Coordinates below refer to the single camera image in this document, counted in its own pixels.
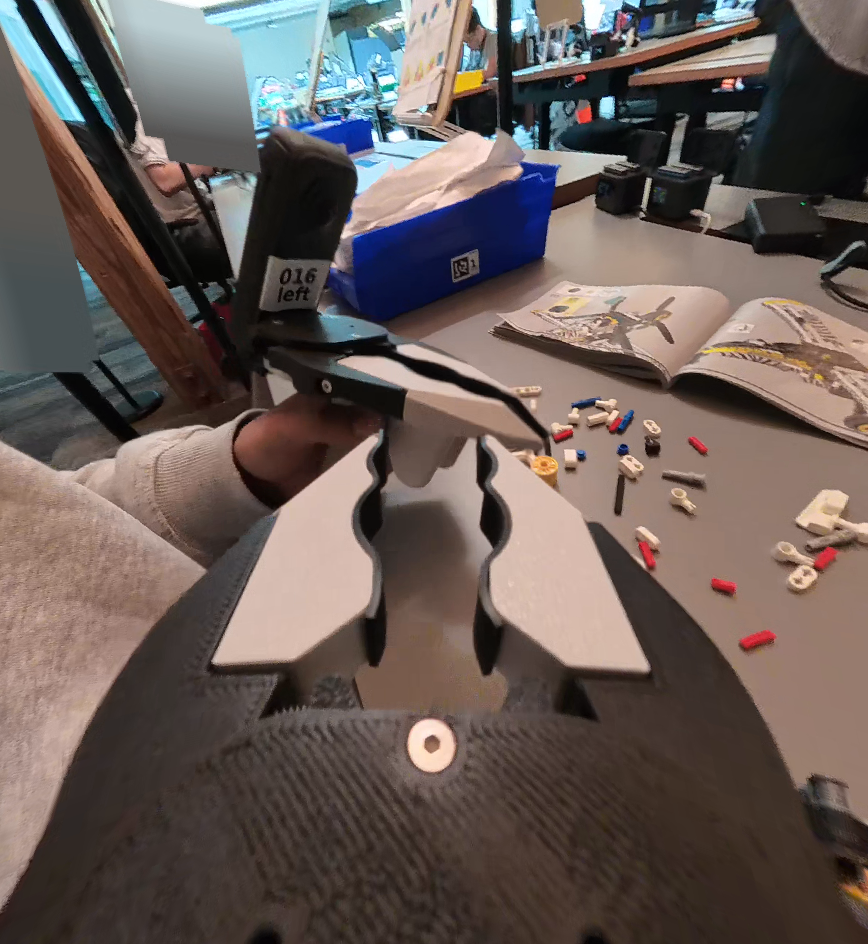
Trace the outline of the wooden partition panel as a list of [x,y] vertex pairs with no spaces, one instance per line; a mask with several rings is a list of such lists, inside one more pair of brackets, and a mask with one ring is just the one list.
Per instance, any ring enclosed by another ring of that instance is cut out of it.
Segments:
[[58,194],[74,255],[178,397],[194,409],[231,390],[119,208],[17,51],[5,42]]

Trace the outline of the scattered small lego pieces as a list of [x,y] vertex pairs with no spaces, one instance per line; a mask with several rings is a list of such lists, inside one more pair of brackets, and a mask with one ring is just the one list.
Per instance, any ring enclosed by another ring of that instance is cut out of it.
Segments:
[[[601,521],[731,651],[868,662],[868,451],[713,380],[680,392],[609,383],[603,407],[554,435],[566,496]],[[826,489],[849,495],[840,527],[794,518]]]

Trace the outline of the wooden top desk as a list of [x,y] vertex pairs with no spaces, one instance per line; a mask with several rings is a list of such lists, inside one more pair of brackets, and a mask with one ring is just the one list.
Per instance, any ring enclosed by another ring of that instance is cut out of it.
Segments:
[[650,68],[630,77],[629,88],[651,94],[660,116],[684,115],[687,134],[711,113],[758,112],[776,41],[760,35]]
[[537,149],[550,150],[550,106],[554,102],[617,96],[629,87],[629,78],[639,69],[656,68],[711,52],[758,29],[756,17],[702,25],[670,37],[649,38],[630,48],[620,47],[607,57],[590,53],[536,64],[511,73],[513,102],[533,105],[537,127]]

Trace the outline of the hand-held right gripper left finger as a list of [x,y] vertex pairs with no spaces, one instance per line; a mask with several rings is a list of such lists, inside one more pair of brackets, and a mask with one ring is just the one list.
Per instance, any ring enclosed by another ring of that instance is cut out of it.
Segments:
[[212,656],[219,671],[357,671],[386,644],[381,527],[388,444],[368,437],[284,504]]

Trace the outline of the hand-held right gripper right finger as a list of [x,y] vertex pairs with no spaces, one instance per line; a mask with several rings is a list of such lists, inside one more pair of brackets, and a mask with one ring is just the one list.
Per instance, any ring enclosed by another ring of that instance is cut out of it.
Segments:
[[477,665],[506,679],[644,679],[651,665],[589,523],[500,442],[476,442]]

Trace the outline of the tan framed display screen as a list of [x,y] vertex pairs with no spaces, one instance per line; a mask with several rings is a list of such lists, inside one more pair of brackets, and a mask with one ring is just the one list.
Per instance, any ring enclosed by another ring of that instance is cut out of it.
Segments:
[[405,20],[405,47],[397,124],[427,130],[445,123],[463,57],[471,1],[412,1]]

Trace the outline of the power adapter brick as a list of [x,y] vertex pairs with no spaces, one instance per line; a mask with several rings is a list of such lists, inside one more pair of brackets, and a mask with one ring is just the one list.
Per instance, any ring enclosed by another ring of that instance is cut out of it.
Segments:
[[758,255],[817,254],[828,231],[806,195],[756,197],[747,204],[744,225]]

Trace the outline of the black battery charger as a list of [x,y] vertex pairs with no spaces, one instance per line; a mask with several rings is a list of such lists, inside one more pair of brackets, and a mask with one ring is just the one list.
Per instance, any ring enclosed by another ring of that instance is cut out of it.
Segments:
[[615,216],[640,210],[648,171],[637,163],[619,160],[599,173],[594,195],[595,207]]
[[704,211],[714,173],[686,163],[666,164],[650,178],[643,213],[664,222],[678,223]]

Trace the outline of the lego airplane model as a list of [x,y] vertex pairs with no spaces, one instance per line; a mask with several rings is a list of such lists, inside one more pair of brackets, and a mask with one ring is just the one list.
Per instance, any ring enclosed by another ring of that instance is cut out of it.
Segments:
[[821,774],[799,787],[809,824],[832,858],[841,900],[868,931],[868,820],[854,813],[848,790]]

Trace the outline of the white lego bracket piece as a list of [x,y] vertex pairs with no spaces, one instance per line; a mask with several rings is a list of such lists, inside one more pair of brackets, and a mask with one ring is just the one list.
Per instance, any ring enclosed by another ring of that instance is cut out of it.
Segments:
[[819,491],[813,500],[796,515],[794,523],[816,536],[832,533],[840,527],[840,519],[849,502],[849,495],[840,490]]

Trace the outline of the lego instruction booklet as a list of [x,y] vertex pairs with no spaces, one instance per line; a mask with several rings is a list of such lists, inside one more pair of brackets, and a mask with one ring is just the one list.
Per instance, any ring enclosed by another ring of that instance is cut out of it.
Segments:
[[564,280],[491,332],[665,389],[690,376],[727,383],[868,449],[868,332],[796,300],[732,309],[707,287]]

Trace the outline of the blue plastic bin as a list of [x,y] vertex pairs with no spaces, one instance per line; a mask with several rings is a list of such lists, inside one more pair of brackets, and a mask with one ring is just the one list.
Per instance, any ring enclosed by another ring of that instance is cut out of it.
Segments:
[[374,126],[370,119],[350,117],[330,119],[322,122],[294,124],[293,130],[308,134],[353,156],[374,150]]

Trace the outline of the paper blue bin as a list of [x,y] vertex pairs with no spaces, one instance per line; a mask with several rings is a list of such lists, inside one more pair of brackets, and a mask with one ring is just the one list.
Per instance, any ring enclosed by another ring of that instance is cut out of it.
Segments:
[[384,323],[527,266],[546,253],[558,165],[525,161],[521,176],[462,202],[355,237],[351,271],[327,288]]

